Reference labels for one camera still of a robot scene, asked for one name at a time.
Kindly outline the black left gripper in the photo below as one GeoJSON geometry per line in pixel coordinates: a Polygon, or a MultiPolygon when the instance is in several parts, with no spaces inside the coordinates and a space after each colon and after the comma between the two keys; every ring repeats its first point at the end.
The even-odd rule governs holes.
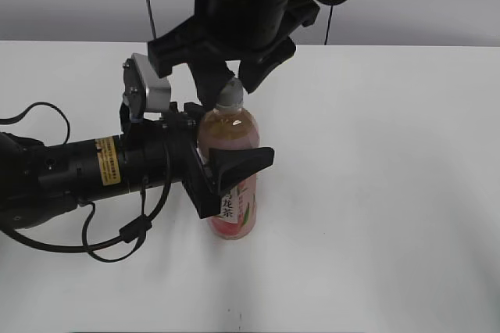
{"type": "Polygon", "coordinates": [[[197,103],[185,102],[179,110],[178,103],[171,102],[160,119],[133,121],[129,109],[121,105],[120,176],[130,191],[138,190],[143,180],[148,188],[180,182],[198,216],[205,219],[220,213],[219,195],[273,165],[270,147],[210,149],[210,172],[196,147],[203,116],[204,108],[197,103]]]}

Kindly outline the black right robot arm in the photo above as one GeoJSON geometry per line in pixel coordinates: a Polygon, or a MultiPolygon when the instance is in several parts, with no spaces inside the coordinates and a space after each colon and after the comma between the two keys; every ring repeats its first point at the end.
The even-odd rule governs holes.
{"type": "Polygon", "coordinates": [[[319,10],[313,0],[195,0],[191,17],[148,42],[148,59],[160,77],[187,64],[198,100],[211,110],[233,77],[253,93],[289,60],[291,34],[313,25],[319,10]]]}

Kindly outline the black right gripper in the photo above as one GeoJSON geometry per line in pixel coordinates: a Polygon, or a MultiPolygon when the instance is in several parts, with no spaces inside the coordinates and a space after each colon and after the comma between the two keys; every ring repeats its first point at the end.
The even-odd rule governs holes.
{"type": "Polygon", "coordinates": [[[298,27],[308,27],[316,21],[319,6],[313,0],[288,0],[281,20],[274,26],[262,22],[258,35],[271,31],[270,41],[252,46],[257,40],[243,26],[233,24],[234,30],[224,27],[221,36],[209,30],[208,24],[192,16],[180,26],[148,43],[148,58],[160,77],[167,77],[173,68],[187,64],[195,82],[197,97],[203,107],[214,107],[220,92],[234,77],[228,61],[240,62],[238,78],[248,94],[282,63],[289,60],[296,47],[290,35],[298,27]]]}

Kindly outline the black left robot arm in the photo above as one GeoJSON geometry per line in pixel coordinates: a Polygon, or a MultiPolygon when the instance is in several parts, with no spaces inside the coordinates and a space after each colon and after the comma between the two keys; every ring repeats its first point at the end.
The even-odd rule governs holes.
{"type": "Polygon", "coordinates": [[[200,158],[196,132],[201,108],[172,107],[158,120],[125,120],[123,133],[46,146],[1,135],[1,221],[30,228],[70,212],[82,202],[180,182],[198,216],[220,213],[222,198],[240,182],[270,167],[269,147],[209,151],[200,158]]]}

